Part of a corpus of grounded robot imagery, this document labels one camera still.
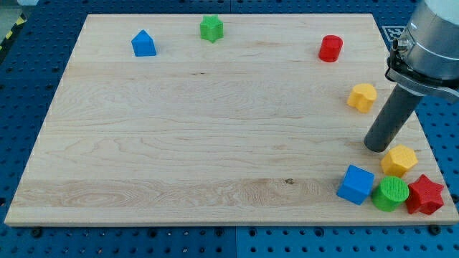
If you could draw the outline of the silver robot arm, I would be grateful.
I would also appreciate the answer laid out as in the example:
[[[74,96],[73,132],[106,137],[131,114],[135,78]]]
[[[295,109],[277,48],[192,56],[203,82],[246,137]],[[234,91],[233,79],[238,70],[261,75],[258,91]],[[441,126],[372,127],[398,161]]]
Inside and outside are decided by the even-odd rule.
[[[417,4],[387,59],[386,78],[416,96],[458,101],[458,0]]]

